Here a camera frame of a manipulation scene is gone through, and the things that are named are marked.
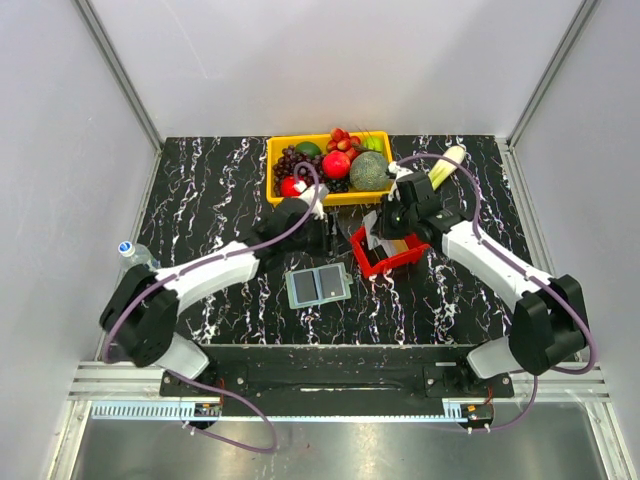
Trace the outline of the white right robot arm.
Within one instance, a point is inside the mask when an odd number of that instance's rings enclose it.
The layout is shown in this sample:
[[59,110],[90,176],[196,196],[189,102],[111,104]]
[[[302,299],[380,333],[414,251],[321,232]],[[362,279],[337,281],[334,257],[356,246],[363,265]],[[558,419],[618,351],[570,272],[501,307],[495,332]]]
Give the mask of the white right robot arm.
[[479,278],[511,313],[507,335],[472,349],[455,375],[457,388],[480,394],[491,378],[524,370],[541,375],[588,345],[586,309],[580,284],[555,278],[502,247],[471,216],[446,209],[428,175],[392,165],[391,190],[382,198],[379,235],[414,234]]

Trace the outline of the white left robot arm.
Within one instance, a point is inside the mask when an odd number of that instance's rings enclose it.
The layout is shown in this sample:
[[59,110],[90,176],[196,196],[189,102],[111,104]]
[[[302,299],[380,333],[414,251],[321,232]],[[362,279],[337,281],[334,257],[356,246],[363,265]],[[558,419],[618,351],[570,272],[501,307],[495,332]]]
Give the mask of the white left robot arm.
[[195,341],[176,332],[179,315],[210,295],[280,268],[291,253],[327,254],[328,193],[325,185],[311,186],[282,200],[248,234],[204,257],[155,271],[129,268],[99,319],[105,344],[117,343],[138,368],[155,365],[178,373],[193,394],[212,391],[217,372]]

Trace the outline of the red plastic card tray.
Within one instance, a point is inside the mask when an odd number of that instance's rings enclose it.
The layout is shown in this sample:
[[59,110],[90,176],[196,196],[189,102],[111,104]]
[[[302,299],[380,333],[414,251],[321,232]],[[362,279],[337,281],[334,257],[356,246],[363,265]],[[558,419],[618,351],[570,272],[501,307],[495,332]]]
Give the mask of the red plastic card tray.
[[401,266],[416,264],[420,261],[430,245],[422,242],[415,234],[403,239],[404,250],[391,256],[379,256],[374,250],[368,250],[366,245],[366,230],[361,226],[350,238],[350,244],[356,262],[364,277],[371,277]]

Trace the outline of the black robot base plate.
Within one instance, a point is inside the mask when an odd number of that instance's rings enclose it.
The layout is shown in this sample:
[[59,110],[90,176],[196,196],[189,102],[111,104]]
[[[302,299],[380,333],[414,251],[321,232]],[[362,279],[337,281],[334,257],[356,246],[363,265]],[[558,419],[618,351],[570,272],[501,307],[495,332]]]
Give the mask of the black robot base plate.
[[511,399],[505,373],[474,380],[467,346],[210,346],[199,382],[226,388],[266,415],[351,410],[416,413],[438,400]]

